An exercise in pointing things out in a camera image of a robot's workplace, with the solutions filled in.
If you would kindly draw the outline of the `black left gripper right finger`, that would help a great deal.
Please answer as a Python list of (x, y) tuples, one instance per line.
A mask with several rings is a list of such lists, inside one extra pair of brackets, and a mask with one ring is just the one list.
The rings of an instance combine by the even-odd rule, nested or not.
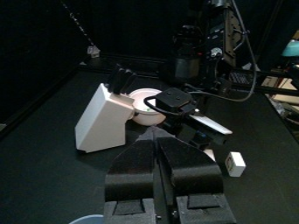
[(216, 162), (161, 129), (156, 146), (169, 224), (236, 224)]

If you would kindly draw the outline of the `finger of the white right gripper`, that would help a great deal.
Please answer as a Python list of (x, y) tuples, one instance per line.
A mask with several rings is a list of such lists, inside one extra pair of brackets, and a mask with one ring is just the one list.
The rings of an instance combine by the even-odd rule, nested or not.
[(232, 131), (226, 129), (224, 126), (221, 126), (217, 122), (210, 120), (205, 115), (192, 115), (192, 119), (194, 119), (198, 123), (209, 127), (212, 130), (217, 131), (222, 135), (229, 135)]
[(214, 155), (213, 155), (213, 151), (212, 151), (210, 149), (205, 149), (202, 152), (204, 152), (204, 153), (208, 155), (208, 157), (216, 162)]

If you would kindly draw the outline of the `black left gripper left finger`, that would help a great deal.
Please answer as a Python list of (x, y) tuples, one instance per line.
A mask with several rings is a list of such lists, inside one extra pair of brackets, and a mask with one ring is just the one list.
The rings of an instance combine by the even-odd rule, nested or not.
[(103, 224), (154, 224), (154, 129), (116, 156), (105, 176)]

